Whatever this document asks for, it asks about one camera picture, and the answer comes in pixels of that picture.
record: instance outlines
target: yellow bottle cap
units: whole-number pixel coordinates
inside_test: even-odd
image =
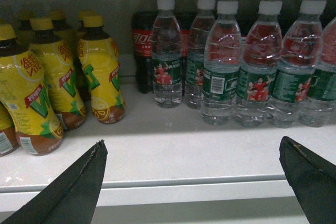
[[[17,13],[18,20],[30,20],[35,17],[35,13],[32,10],[19,10]]]
[[[31,18],[30,24],[34,31],[50,30],[54,28],[54,26],[52,25],[53,23],[51,22],[51,19],[49,17]]]
[[[103,26],[103,18],[99,14],[87,15],[83,17],[84,27],[100,27]]]
[[[0,25],[0,40],[8,40],[16,38],[13,27],[10,24]]]

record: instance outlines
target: bottle cap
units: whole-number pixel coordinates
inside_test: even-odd
[[[83,21],[83,17],[87,15],[95,14],[94,10],[80,10],[78,13],[78,20]]]
[[[83,16],[84,27],[100,27],[103,26],[103,17],[99,14]]]
[[[302,0],[300,13],[320,15],[323,13],[326,3],[325,0]]]
[[[13,27],[10,24],[0,25],[0,40],[8,40],[16,38]]]
[[[43,30],[51,30],[54,28],[51,22],[51,18],[43,17],[43,18],[31,18],[30,24],[34,31],[43,31]]]
[[[218,1],[218,14],[237,14],[238,1]]]
[[[202,10],[213,10],[215,9],[216,0],[198,0],[197,8]]]
[[[18,20],[30,20],[34,18],[35,14],[32,10],[19,10],[17,12],[17,19]]]
[[[282,7],[282,1],[274,0],[274,1],[260,1],[259,4],[259,13],[265,15],[278,15],[280,14],[280,10]]]
[[[157,0],[157,8],[159,10],[173,10],[175,0]]]

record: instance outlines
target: barcode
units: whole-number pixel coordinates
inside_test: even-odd
[[[225,78],[212,76],[210,92],[214,94],[223,94],[224,84],[225,84]]]
[[[30,154],[38,154],[37,151],[34,149],[33,145],[31,144],[30,137],[20,137],[21,145],[23,149],[25,149]]]
[[[0,133],[0,154],[4,154],[13,149],[8,137],[4,132]]]

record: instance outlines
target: green label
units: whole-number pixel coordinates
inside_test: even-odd
[[[185,81],[191,85],[203,85],[203,62],[187,59],[187,74]]]
[[[272,96],[283,102],[302,102],[308,93],[311,74],[277,71]]]
[[[276,72],[270,74],[251,73],[240,68],[237,96],[244,100],[264,102],[273,90]]]
[[[216,73],[204,69],[203,95],[217,101],[230,100],[235,96],[239,71]]]
[[[174,85],[181,82],[181,58],[160,61],[153,59],[153,80],[157,84]]]
[[[312,76],[308,96],[320,101],[335,101],[336,73],[317,69]]]

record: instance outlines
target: red label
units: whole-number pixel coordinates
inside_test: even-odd
[[[152,57],[152,31],[150,30],[133,30],[134,51],[143,57]]]

